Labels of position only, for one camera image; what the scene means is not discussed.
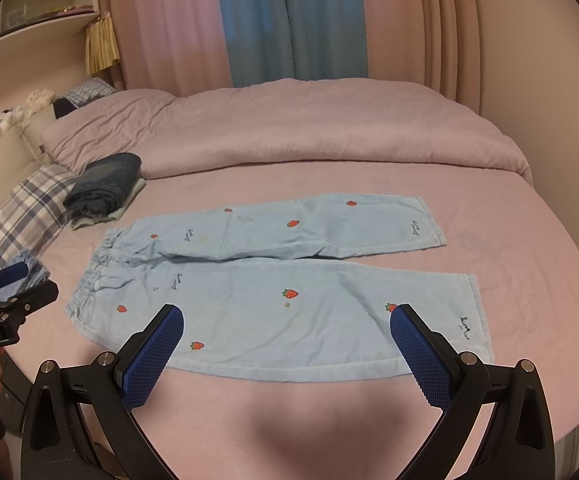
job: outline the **plaid pillow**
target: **plaid pillow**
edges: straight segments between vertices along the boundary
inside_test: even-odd
[[[0,269],[23,249],[38,257],[54,241],[67,223],[63,200],[76,178],[59,164],[44,166],[0,203]]]
[[[76,108],[81,108],[87,103],[111,95],[115,92],[113,86],[105,83],[99,77],[87,79],[84,83],[77,86],[73,90],[67,92],[63,97],[67,99]]]

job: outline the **light blue pants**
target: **light blue pants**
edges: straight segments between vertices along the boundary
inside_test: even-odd
[[[350,200],[357,205],[346,205]],[[473,276],[292,259],[298,254],[340,257],[406,250],[402,248],[420,243],[413,237],[426,236],[428,246],[444,240],[426,208],[414,206],[422,204],[418,199],[382,200],[328,195],[141,219],[125,230],[108,232],[67,311],[84,335],[117,350],[163,304],[172,303],[183,311],[185,334],[170,366],[234,378],[303,382],[409,373],[391,338],[389,318],[396,305],[410,303],[457,351],[470,350],[493,362]],[[363,212],[364,201],[369,205]],[[218,213],[228,219],[220,223]],[[399,229],[406,225],[400,221],[406,214],[420,215],[413,219],[418,235],[412,232],[410,237],[405,228]],[[300,223],[288,227],[292,220]],[[250,227],[282,222],[284,229]],[[295,230],[303,222],[319,228]],[[373,229],[364,230],[367,223]],[[249,241],[242,240],[243,232]],[[243,253],[254,257],[220,260]]]

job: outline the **plush dog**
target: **plush dog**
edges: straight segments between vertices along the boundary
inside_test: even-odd
[[[47,108],[54,102],[55,98],[56,96],[51,90],[34,90],[29,93],[24,104],[16,105],[10,110],[3,110],[0,113],[0,138],[15,124],[20,124],[36,112]]]

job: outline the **pink curtain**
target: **pink curtain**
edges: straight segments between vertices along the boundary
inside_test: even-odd
[[[127,88],[231,87],[219,0],[109,0]]]
[[[476,0],[364,0],[374,79],[424,84],[480,111]]]

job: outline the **blue fabric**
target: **blue fabric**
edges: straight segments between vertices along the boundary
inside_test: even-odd
[[[140,157],[134,153],[116,153],[87,164],[63,202],[72,212],[72,220],[103,218],[121,208],[136,183],[140,165]]]
[[[234,87],[294,77],[285,0],[220,0]]]
[[[409,373],[389,321],[396,304],[410,303],[458,351],[491,362],[474,276],[304,258],[442,244],[411,197],[330,194],[146,218],[108,231],[66,310],[81,333],[116,351],[175,304],[186,328],[170,366],[303,382]]]
[[[3,288],[0,288],[0,301],[7,301],[10,297],[15,296],[22,290],[31,288],[32,286],[38,285],[40,282],[44,282],[49,278],[49,271],[42,262],[33,256],[28,250],[24,249],[12,258],[8,262],[8,265],[18,264],[20,262],[25,262],[29,269],[27,276],[22,280],[10,283]]]
[[[134,262],[178,256],[290,260],[351,258],[441,245],[445,235],[420,197],[332,193],[142,218],[116,231],[113,253]]]
[[[363,0],[285,0],[295,77],[368,77]]]

